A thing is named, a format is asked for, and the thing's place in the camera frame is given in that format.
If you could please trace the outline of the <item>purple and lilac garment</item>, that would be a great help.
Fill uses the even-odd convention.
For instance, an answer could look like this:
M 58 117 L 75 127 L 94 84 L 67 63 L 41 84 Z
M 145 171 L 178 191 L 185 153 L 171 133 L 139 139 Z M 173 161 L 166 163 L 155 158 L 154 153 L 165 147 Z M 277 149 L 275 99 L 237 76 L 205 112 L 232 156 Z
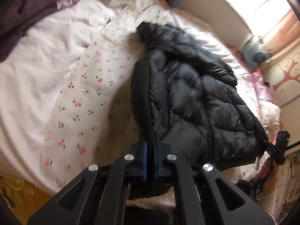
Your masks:
M 42 18 L 80 0 L 1 0 L 1 61 L 26 31 Z

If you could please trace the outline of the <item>black puffer jacket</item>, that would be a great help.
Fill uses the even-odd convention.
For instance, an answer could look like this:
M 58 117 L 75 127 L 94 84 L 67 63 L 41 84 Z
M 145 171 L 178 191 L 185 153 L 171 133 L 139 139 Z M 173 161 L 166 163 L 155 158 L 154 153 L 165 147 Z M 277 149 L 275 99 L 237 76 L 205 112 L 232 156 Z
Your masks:
M 252 164 L 267 134 L 236 90 L 232 68 L 171 25 L 142 22 L 145 53 L 134 65 L 131 106 L 140 136 L 194 165 Z

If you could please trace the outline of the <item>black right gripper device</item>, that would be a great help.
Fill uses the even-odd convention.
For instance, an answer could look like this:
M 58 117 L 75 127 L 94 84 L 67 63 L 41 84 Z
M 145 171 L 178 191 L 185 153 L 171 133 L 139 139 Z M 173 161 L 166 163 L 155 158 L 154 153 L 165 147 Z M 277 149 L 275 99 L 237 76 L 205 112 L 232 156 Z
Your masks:
M 269 142 L 266 143 L 266 152 L 269 156 L 276 161 L 279 166 L 284 165 L 285 163 L 285 150 L 287 148 L 290 138 L 290 133 L 286 130 L 279 131 L 276 137 L 275 144 Z

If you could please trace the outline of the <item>white cherry print bedsheet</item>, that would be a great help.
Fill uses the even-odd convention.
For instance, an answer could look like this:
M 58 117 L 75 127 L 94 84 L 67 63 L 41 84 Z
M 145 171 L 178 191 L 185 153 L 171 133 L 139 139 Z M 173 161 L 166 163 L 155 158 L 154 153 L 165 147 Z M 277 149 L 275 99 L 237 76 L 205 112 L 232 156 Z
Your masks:
M 239 95 L 275 139 L 279 107 L 260 100 L 252 76 L 203 21 L 151 0 L 81 0 L 35 24 L 1 63 L 1 176 L 53 194 L 90 163 L 128 151 L 138 139 L 130 83 L 143 21 L 178 26 L 228 63 Z

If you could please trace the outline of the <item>blue cartoon curtain right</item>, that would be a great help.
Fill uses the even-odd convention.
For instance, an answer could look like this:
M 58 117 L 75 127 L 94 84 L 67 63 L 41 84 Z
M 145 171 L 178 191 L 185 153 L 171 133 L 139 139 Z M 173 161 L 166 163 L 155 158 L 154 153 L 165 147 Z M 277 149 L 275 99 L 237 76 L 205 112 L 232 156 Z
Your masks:
M 242 47 L 241 54 L 251 70 L 255 70 L 258 65 L 267 62 L 273 56 L 259 36 L 252 36 L 248 39 Z

